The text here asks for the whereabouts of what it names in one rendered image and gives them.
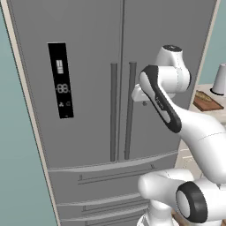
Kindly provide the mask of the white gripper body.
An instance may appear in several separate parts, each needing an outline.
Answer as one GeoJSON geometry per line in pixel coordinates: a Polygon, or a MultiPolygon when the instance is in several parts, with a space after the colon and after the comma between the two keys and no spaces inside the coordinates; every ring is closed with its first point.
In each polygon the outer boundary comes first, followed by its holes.
{"type": "Polygon", "coordinates": [[[135,102],[148,102],[149,98],[143,92],[139,84],[136,84],[132,91],[132,99],[135,102]]]}

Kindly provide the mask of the grey fridge door with display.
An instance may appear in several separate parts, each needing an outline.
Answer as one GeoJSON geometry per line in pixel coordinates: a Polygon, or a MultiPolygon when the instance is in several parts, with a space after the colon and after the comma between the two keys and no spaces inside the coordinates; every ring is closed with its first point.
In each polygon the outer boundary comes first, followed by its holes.
{"type": "Polygon", "coordinates": [[[110,160],[110,66],[119,60],[121,0],[8,0],[49,168],[110,160]],[[48,45],[66,45],[74,116],[58,113],[48,45]]]}

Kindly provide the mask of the plain grey fridge door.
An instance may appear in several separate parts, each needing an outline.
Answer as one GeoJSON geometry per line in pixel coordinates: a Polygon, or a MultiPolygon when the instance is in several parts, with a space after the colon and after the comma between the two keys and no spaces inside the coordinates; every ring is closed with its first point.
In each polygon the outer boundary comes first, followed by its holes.
{"type": "MultiPolygon", "coordinates": [[[[173,102],[187,109],[199,74],[200,61],[217,0],[124,0],[123,56],[120,69],[120,133],[118,158],[124,161],[124,143],[129,87],[129,62],[140,71],[154,64],[163,45],[183,50],[183,59],[192,75],[188,90],[176,94],[173,102]]],[[[180,138],[171,132],[151,102],[133,102],[130,158],[139,159],[175,151],[180,138]]]]}

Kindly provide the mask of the brown wooden cutting board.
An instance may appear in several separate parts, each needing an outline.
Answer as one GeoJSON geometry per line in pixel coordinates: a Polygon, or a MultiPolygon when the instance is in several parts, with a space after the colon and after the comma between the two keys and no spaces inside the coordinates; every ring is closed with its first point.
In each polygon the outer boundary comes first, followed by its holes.
{"type": "Polygon", "coordinates": [[[213,94],[212,92],[202,92],[208,95],[212,99],[212,101],[205,102],[195,96],[193,100],[193,105],[197,107],[200,111],[223,110],[226,108],[226,97],[223,97],[222,95],[213,94]]]}

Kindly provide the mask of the beige counter cupboards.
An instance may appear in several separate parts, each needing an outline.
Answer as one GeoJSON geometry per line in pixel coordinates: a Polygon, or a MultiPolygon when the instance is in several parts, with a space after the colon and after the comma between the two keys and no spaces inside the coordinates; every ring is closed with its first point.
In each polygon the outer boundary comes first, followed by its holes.
{"type": "Polygon", "coordinates": [[[195,179],[202,177],[202,171],[192,157],[192,153],[189,147],[182,140],[180,141],[178,146],[178,154],[175,167],[191,171],[195,179]]]}

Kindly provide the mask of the tall grey fridge drawer front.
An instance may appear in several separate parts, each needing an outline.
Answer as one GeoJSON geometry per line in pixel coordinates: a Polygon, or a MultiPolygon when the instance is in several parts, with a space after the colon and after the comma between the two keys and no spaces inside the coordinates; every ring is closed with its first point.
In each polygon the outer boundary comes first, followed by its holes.
{"type": "Polygon", "coordinates": [[[50,169],[50,181],[57,204],[106,199],[138,191],[139,176],[119,178],[87,185],[78,185],[80,177],[90,178],[148,168],[154,164],[157,170],[171,169],[177,159],[177,151],[125,162],[94,165],[90,167],[50,169]]]}

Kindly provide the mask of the shallow grey fridge drawer front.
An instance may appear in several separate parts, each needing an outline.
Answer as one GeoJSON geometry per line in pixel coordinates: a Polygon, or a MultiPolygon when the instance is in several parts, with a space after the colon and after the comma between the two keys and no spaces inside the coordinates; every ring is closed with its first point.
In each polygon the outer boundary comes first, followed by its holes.
{"type": "Polygon", "coordinates": [[[147,204],[80,219],[63,219],[61,226],[136,226],[139,218],[145,214],[146,210],[147,204]]]}
{"type": "Polygon", "coordinates": [[[126,215],[148,207],[137,192],[99,200],[57,204],[61,222],[92,221],[111,216],[126,215]]]}

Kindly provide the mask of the beige fridge surround panel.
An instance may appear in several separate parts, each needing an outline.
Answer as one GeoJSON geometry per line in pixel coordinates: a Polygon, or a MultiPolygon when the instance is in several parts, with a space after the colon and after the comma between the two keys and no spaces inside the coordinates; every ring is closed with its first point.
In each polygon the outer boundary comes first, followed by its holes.
{"type": "Polygon", "coordinates": [[[46,184],[48,187],[50,202],[51,202],[51,206],[53,208],[54,216],[56,219],[56,226],[61,226],[61,222],[60,222],[59,215],[57,212],[57,204],[55,202],[54,194],[53,194],[50,179],[49,179],[48,167],[47,167],[47,163],[45,160],[43,148],[41,145],[41,137],[40,137],[40,133],[38,131],[37,121],[36,121],[35,115],[34,115],[34,107],[33,107],[31,95],[30,95],[30,92],[28,89],[28,82],[26,81],[25,69],[23,67],[22,57],[20,56],[20,53],[19,53],[19,42],[17,40],[16,29],[13,27],[13,16],[10,12],[10,3],[7,0],[0,0],[0,5],[2,8],[3,16],[4,16],[4,22],[6,25],[7,34],[9,36],[15,65],[17,67],[19,81],[20,81],[20,84],[22,87],[22,92],[23,92],[24,98],[25,98],[26,108],[28,111],[31,125],[32,125],[35,143],[36,143],[39,157],[41,160],[42,171],[43,171],[45,181],[46,181],[46,184]]]}

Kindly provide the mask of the brown oval bread loaf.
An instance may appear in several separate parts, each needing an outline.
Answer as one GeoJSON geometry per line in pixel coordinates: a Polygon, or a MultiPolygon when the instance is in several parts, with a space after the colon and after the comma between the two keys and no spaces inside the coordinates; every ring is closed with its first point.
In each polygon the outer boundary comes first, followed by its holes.
{"type": "Polygon", "coordinates": [[[196,91],[196,97],[200,98],[201,100],[205,101],[205,102],[211,102],[212,99],[206,95],[205,93],[203,93],[202,91],[196,91]]]}

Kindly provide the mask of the white cone appliance black base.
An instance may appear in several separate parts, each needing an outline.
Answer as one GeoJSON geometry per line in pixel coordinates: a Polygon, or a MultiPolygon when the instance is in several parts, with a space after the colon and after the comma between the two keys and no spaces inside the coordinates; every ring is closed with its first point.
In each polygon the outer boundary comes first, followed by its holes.
{"type": "Polygon", "coordinates": [[[215,82],[210,91],[216,95],[226,96],[226,63],[219,65],[215,82]]]}

